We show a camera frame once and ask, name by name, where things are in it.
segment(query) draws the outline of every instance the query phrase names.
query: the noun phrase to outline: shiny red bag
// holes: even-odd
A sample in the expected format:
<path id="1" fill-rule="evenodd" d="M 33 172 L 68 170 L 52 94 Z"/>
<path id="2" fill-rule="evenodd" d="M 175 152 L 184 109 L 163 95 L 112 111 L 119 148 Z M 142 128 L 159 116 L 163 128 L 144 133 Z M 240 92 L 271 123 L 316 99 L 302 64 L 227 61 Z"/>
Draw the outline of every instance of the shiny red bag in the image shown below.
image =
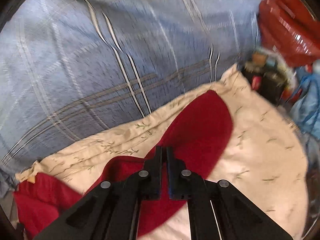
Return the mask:
<path id="1" fill-rule="evenodd" d="M 320 58 L 320 22 L 301 0 L 262 0 L 259 11 L 262 46 L 280 53 L 290 67 Z"/>

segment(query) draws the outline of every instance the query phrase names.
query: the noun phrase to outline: gray fabric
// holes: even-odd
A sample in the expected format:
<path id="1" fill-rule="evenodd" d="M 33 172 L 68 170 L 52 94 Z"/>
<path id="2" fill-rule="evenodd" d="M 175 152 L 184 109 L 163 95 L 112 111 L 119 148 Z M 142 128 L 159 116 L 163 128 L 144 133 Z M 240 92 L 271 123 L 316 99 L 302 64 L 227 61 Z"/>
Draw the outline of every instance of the gray fabric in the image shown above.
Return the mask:
<path id="1" fill-rule="evenodd" d="M 26 0 L 0 34 L 0 195 L 35 160 L 220 78 L 259 42 L 260 1 Z"/>

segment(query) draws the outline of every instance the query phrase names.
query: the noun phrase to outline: beige fabric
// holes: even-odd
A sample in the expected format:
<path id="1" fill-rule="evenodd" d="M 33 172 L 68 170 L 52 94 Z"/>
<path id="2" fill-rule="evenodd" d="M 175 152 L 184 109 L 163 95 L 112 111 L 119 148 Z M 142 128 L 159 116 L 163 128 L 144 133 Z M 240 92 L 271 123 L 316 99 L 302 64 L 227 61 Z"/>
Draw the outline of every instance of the beige fabric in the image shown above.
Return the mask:
<path id="1" fill-rule="evenodd" d="M 34 182 L 35 175 L 44 172 L 84 193 L 112 157 L 143 158 L 182 109 L 207 90 L 220 95 L 234 122 L 228 146 L 207 179 L 229 180 L 294 239 L 299 239 L 308 206 L 305 154 L 293 128 L 271 104 L 251 91 L 235 65 L 221 81 L 181 95 L 141 120 L 78 141 L 35 162 L 16 178 Z M 140 239 L 190 239 L 186 207 Z"/>

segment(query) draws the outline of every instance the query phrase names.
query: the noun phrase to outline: red fabric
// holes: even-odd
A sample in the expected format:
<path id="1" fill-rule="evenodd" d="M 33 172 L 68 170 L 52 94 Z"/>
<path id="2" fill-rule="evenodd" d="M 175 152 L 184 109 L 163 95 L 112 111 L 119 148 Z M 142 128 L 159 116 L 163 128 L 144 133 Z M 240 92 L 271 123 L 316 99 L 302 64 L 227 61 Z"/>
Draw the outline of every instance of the red fabric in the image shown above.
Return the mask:
<path id="1" fill-rule="evenodd" d="M 228 108 L 222 99 L 210 90 L 196 98 L 176 117 L 157 145 L 171 146 L 176 158 L 184 160 L 188 169 L 206 178 L 225 149 L 231 132 L 232 120 Z M 155 147 L 146 158 L 152 158 L 154 151 Z M 143 162 L 144 159 L 131 156 L 111 159 L 89 190 L 106 179 L 113 182 L 124 180 L 130 174 L 141 170 Z M 141 204 L 139 236 L 164 223 L 185 203 L 169 201 L 166 172 L 163 171 L 162 174 L 160 200 L 143 201 Z M 36 176 L 35 184 L 27 181 L 20 183 L 14 196 L 19 220 L 24 224 L 29 239 L 80 198 L 78 193 L 59 180 L 41 173 Z"/>
<path id="2" fill-rule="evenodd" d="M 300 0 L 262 0 L 259 5 L 262 45 L 276 47 L 291 67 L 320 58 L 320 22 Z"/>

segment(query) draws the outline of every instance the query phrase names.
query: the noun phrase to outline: silver screw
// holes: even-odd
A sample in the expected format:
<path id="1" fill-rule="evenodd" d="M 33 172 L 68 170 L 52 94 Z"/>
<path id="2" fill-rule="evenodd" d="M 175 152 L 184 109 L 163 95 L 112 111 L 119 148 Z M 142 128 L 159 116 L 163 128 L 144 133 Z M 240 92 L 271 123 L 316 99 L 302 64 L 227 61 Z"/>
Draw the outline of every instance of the silver screw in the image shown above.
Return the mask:
<path id="1" fill-rule="evenodd" d="M 108 188 L 110 186 L 111 186 L 111 183 L 109 181 L 103 181 L 100 184 L 100 187 L 102 187 L 102 188 Z"/>
<path id="2" fill-rule="evenodd" d="M 138 174 L 139 174 L 140 177 L 146 177 L 146 176 L 149 175 L 149 172 L 148 171 L 139 171 Z"/>
<path id="3" fill-rule="evenodd" d="M 183 176 L 190 176 L 190 175 L 191 175 L 191 171 L 189 171 L 189 170 L 183 170 L 183 171 L 181 171 L 181 174 L 182 174 Z"/>
<path id="4" fill-rule="evenodd" d="M 227 181 L 227 180 L 220 180 L 219 181 L 219 185 L 221 186 L 221 187 L 228 187 L 229 186 L 229 182 Z"/>

